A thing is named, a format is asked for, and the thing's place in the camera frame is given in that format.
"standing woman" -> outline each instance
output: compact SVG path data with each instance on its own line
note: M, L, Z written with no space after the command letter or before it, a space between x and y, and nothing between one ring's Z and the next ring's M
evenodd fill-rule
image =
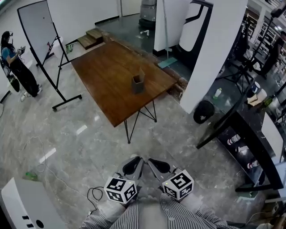
M32 72L20 60L20 52L16 52L13 44L9 43L10 33L8 31L2 34L1 54L2 58L8 63L9 69L18 78L25 90L33 97L39 95L42 91L33 76Z

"black trash can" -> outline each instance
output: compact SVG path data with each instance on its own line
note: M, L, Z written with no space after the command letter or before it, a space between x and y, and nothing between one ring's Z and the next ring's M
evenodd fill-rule
M215 107L209 101L200 101L195 113L193 114L193 119L196 123L202 124L208 120L215 113Z

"blue shirt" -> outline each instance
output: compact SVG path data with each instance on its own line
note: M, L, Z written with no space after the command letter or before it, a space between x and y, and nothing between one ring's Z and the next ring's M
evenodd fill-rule
M7 47L2 49L2 57L4 60L7 61L7 57L10 56L10 58L14 57L16 55L15 52L11 52Z

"wooden step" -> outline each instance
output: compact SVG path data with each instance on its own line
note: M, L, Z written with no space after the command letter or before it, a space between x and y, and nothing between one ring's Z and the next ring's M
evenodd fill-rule
M78 38L77 40L82 45L82 47L85 48L85 50L102 43L100 39L95 39L88 34Z
M98 31L97 29L92 29L92 30L86 31L86 34L92 36L96 40L102 38L101 32Z

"wooden tabletop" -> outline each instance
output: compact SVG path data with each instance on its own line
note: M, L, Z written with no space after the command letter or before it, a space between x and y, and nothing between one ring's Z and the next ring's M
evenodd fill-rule
M114 127L176 83L153 63L115 41L75 59L72 65ZM145 90L133 94L131 80L140 68L145 73Z

